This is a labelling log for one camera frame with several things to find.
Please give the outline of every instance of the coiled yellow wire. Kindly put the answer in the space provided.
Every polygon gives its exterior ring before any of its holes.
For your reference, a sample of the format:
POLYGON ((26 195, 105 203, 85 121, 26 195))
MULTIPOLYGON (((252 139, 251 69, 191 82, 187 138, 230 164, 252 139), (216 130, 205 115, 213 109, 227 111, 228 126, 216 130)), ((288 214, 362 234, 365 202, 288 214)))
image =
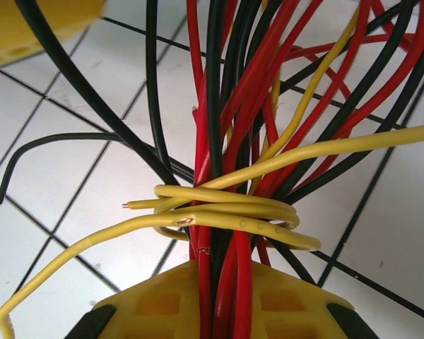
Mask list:
POLYGON ((130 203, 137 208, 154 208, 156 214, 137 217, 100 230, 63 251, 0 308, 1 333, 4 339, 15 338, 9 318, 10 312, 67 261, 96 244, 144 227, 205 225, 260 234, 264 237, 277 239, 296 249, 317 249, 320 245, 318 240, 289 229, 298 225, 298 217, 295 214, 295 209, 291 206, 270 199, 253 196, 244 197, 217 190, 225 189, 312 157, 363 152, 418 141, 424 141, 424 126, 302 146, 259 164, 214 179, 194 189, 157 186, 155 194, 159 196, 159 199, 140 202, 140 205, 138 202, 130 203), (175 210, 176 207, 183 206, 193 200, 208 201, 210 204, 201 205, 203 207, 195 206, 175 210), (237 213, 233 210, 234 207, 237 207, 237 213), (284 220, 289 227, 280 227, 259 220, 259 218, 267 216, 284 220))

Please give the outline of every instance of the wire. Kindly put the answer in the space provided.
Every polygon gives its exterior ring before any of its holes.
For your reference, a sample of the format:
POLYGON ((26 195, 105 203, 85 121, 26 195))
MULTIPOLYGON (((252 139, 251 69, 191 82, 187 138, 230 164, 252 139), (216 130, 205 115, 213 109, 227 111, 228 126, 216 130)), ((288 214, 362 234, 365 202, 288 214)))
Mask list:
MULTIPOLYGON (((388 64, 393 56, 401 38, 407 29, 408 22, 415 6, 414 0, 404 0, 401 2, 401 12, 396 21, 396 28, 389 40, 383 47, 382 51, 375 59, 374 63, 369 68, 369 71, 364 75, 363 79, 356 86, 351 96, 339 109, 334 118, 330 121, 329 125, 323 130, 317 139, 318 142, 329 140, 333 135, 342 127, 348 116, 356 108, 356 105, 361 101, 365 93, 369 90, 375 80, 379 77, 384 67, 388 64)), ((298 181, 303 177, 306 171, 312 166, 315 159, 308 159, 304 161, 293 170, 290 176, 276 189, 273 197, 276 200, 284 200, 291 192, 298 181)))
POLYGON ((154 146, 160 161, 171 170, 170 157, 163 135, 157 85, 157 7, 158 0, 146 2, 146 92, 148 94, 149 120, 154 146))
MULTIPOLYGON (((264 161, 273 157, 292 137, 295 130, 297 130, 298 125, 302 121, 303 115, 307 109, 308 104, 310 103, 314 92, 319 85, 320 80, 323 78, 326 70, 329 68, 330 64, 333 60, 338 56, 339 52, 346 45, 348 38, 351 36, 354 27, 357 24, 358 20, 359 7, 355 11, 352 16, 352 19, 347 24, 346 29, 341 34, 340 38, 336 42, 336 44, 331 48, 330 52, 326 55, 320 66, 317 68, 316 73, 311 78, 308 86, 306 87, 305 94, 302 96, 300 103, 295 110, 293 118, 290 120, 289 125, 283 132, 283 134, 276 140, 276 142, 259 158, 258 162, 264 161)), ((254 191, 256 189, 257 181, 252 182, 252 188, 250 191, 254 191)))
POLYGON ((201 60, 201 44, 198 31, 198 11, 196 0, 187 0, 187 28, 189 31, 190 56, 192 59, 193 78, 196 96, 199 100, 201 80, 203 78, 203 62, 201 60))
MULTIPOLYGON (((399 11, 401 10, 401 5, 397 4, 392 6, 390 9, 388 9, 386 12, 384 12, 382 15, 377 16, 375 19, 373 19, 370 23, 367 24, 367 30, 366 35, 371 34, 376 29, 378 29, 381 25, 384 23, 390 21, 392 18, 396 17, 399 14, 399 11)), ((345 46, 342 50, 344 53, 347 51, 348 46, 345 46)), ((281 94, 286 92, 287 90, 290 90, 293 86, 297 85, 301 81, 305 80, 308 76, 312 75, 314 71, 319 67, 320 63, 322 62, 322 59, 325 56, 321 56, 319 60, 316 62, 313 62, 309 64, 308 66, 304 67, 301 71, 298 71, 296 74, 291 76, 288 80, 281 82, 281 94)))
MULTIPOLYGON (((8 190, 9 183, 11 181, 11 177, 13 176, 14 169, 16 168, 16 165, 25 153, 27 153, 29 150, 32 150, 33 148, 36 148, 41 145, 46 145, 48 143, 53 143, 55 141, 69 141, 69 140, 102 140, 102 141, 118 141, 120 143, 124 143, 123 140, 117 136, 114 133, 61 133, 61 134, 54 134, 51 136, 44 136, 42 138, 36 139, 34 141, 31 141, 29 143, 26 143, 25 145, 22 145, 20 148, 18 148, 14 154, 11 156, 10 160, 8 161, 8 164, 6 166, 3 178, 1 180, 0 185, 0 205, 3 203, 6 191, 8 190)), ((155 153, 155 148, 149 144, 146 144, 146 146, 155 153)), ((181 162, 177 161, 176 159, 170 158, 171 166, 173 168, 174 174, 176 174, 178 177, 182 178, 186 182, 189 182, 190 184, 193 183, 193 170, 191 168, 188 168, 181 162)))
POLYGON ((220 53, 225 4, 226 0, 211 0, 207 25, 206 102, 208 142, 213 177, 219 177, 223 174, 223 159, 221 156, 223 145, 220 127, 220 53))
MULTIPOLYGON (((404 89, 399 94, 399 97, 394 103, 394 106, 388 113, 383 123, 380 124, 376 133, 383 133, 386 130, 390 130, 392 128, 393 124, 402 115, 410 99, 413 97, 413 94, 416 88, 418 87, 420 80, 423 77, 423 74, 424 74, 424 50, 423 50, 423 53, 421 54, 421 57, 418 63, 416 64, 410 76, 408 77, 408 80, 404 86, 404 89)), ((421 87, 419 93, 421 94, 423 91, 424 91, 424 88, 421 87)), ((364 153, 356 153, 356 154, 352 154, 348 156, 345 160, 337 164, 335 167, 329 169, 320 177, 310 181, 306 185, 293 191, 286 200, 289 200, 292 202, 299 201, 301 198, 305 197, 312 191, 317 190, 318 188, 324 186, 325 184, 328 184, 331 180, 337 178, 339 175, 341 175, 345 171, 349 170, 350 168, 358 164, 368 154, 369 152, 366 151, 364 153)))
POLYGON ((67 81, 81 97, 102 118, 118 136, 151 167, 166 184, 179 184, 171 171, 159 161, 154 153, 135 135, 132 130, 108 107, 105 101, 91 87, 60 45, 49 24, 45 20, 36 0, 16 0, 25 21, 35 33, 50 59, 57 65, 67 81))
POLYGON ((232 185, 245 182, 251 178, 258 177, 267 172, 277 170, 281 167, 298 162, 307 158, 314 158, 323 155, 361 152, 372 150, 375 148, 393 147, 396 145, 405 145, 424 141, 424 126, 411 127, 400 131, 390 131, 375 134, 373 136, 361 136, 349 138, 346 140, 325 141, 306 145, 286 153, 277 155, 266 162, 252 165, 250 167, 240 169, 236 172, 211 180, 200 188, 187 188, 180 186, 157 186, 155 194, 159 199, 142 203, 142 208, 154 208, 155 215, 145 215, 121 222, 115 226, 108 227, 104 230, 93 233, 83 238, 79 242, 70 246, 63 251, 41 272, 39 272, 30 282, 22 289, 17 291, 1 308, 0 308, 0 330, 5 339, 14 338, 13 326, 9 318, 9 313, 15 309, 28 295, 34 292, 41 284, 46 281, 55 271, 62 267, 67 261, 79 255, 86 249, 114 239, 123 234, 138 230, 144 227, 159 227, 161 225, 171 227, 188 227, 190 225, 205 225, 209 227, 219 227, 229 230, 240 230, 252 234, 258 234, 269 237, 285 244, 289 244, 294 248, 316 249, 319 242, 305 235, 297 234, 283 227, 275 226, 270 222, 259 220, 258 218, 248 218, 241 215, 229 215, 226 213, 214 212, 185 212, 183 208, 175 210, 174 208, 183 206, 193 200, 214 200, 220 203, 223 197, 236 199, 258 199, 258 202, 267 204, 283 204, 279 201, 271 199, 257 198, 253 196, 243 196, 241 194, 233 194, 230 192, 217 191, 232 185))

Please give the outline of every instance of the black plastic part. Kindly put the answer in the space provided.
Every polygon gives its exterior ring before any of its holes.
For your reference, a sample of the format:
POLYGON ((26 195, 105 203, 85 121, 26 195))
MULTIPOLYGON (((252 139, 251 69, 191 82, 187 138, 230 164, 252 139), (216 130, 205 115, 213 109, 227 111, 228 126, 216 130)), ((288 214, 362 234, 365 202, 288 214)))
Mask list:
POLYGON ((108 324, 116 307, 104 305, 82 316, 64 339, 98 339, 108 324))
POLYGON ((352 309, 339 304, 328 304, 326 307, 348 339, 379 339, 358 313, 352 309))

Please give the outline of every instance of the yellow wire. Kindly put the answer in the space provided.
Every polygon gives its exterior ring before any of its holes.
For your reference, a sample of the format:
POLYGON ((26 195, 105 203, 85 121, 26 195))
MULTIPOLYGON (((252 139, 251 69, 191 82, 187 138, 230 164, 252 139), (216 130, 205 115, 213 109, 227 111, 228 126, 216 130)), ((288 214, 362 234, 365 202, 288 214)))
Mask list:
POLYGON ((307 106, 310 103, 312 96, 314 95, 314 92, 317 89, 317 86, 319 85, 320 80, 324 76, 330 64, 333 62, 333 60, 339 55, 341 50, 344 48, 349 37, 351 36, 353 29, 355 28, 357 20, 358 20, 358 12, 359 12, 359 7, 353 14, 350 22, 347 24, 346 29, 343 31, 338 41, 336 41, 334 46, 330 49, 330 52, 325 56, 324 60, 319 65, 318 69, 316 70, 310 82, 308 83, 308 86, 306 87, 306 90, 305 90, 305 94, 302 96, 302 99, 300 103, 298 104, 297 109, 295 110, 294 116, 292 120, 290 121, 288 127, 280 136, 280 138, 267 150, 267 152, 265 152, 261 156, 261 158, 259 159, 260 162, 263 162, 269 159, 270 157, 273 157, 290 140, 294 132, 297 130, 297 127, 302 121, 303 115, 305 114, 307 106))
POLYGON ((159 227, 161 225, 171 227, 205 225, 209 227, 217 227, 228 230, 242 230, 252 234, 259 234, 264 237, 277 239, 278 241, 289 244, 291 247, 296 249, 317 249, 319 247, 319 241, 314 238, 294 233, 287 228, 271 224, 270 222, 264 222, 257 218, 252 218, 254 217, 254 212, 251 211, 252 207, 266 206, 273 208, 273 210, 265 212, 266 215, 270 215, 272 217, 280 212, 281 209, 285 208, 285 212, 287 213, 285 216, 288 217, 286 219, 289 219, 289 223, 294 227, 298 222, 294 216, 295 209, 291 206, 287 206, 279 201, 271 201, 270 199, 254 196, 244 198, 244 196, 240 194, 214 190, 221 190, 241 182, 245 182, 249 179, 253 179, 309 158, 341 153, 363 152, 375 148, 386 148, 419 141, 424 141, 424 126, 411 127, 400 131, 378 133, 372 136, 325 141, 289 150, 288 152, 277 155, 276 157, 264 162, 260 162, 227 174, 223 177, 211 180, 204 185, 201 185, 199 188, 186 189, 172 186, 157 186, 155 188, 155 194, 161 198, 157 200, 144 201, 141 203, 140 207, 155 208, 154 212, 158 214, 145 215, 130 219, 115 226, 100 230, 79 242, 76 242, 74 245, 63 251, 0 308, 1 333, 5 339, 14 338, 14 331, 9 318, 9 313, 29 294, 41 286, 44 281, 46 281, 67 261, 96 244, 114 239, 123 234, 139 230, 144 227, 159 227), (211 203, 217 202, 220 204, 220 207, 215 211, 202 211, 199 208, 185 208, 184 211, 174 210, 174 208, 196 200, 197 198, 204 201, 210 201, 211 203), (229 201, 231 201, 231 204, 241 203, 249 204, 249 206, 241 206, 240 215, 231 215, 228 213, 233 206, 227 206, 229 201))

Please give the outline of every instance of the yellow plastic object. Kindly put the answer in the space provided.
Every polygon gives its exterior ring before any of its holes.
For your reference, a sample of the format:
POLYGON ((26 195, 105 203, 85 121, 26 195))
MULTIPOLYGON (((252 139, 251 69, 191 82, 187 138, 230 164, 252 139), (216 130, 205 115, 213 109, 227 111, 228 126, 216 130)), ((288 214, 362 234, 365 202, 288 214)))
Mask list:
MULTIPOLYGON (((38 0, 47 22, 60 40, 85 29, 104 8, 104 0, 38 0)), ((14 0, 0 0, 0 66, 42 51, 14 0)))
MULTIPOLYGON (((346 339, 326 305, 344 299, 253 263, 252 339, 346 339)), ((116 307, 99 339, 199 338, 198 265, 184 263, 102 300, 116 307)))

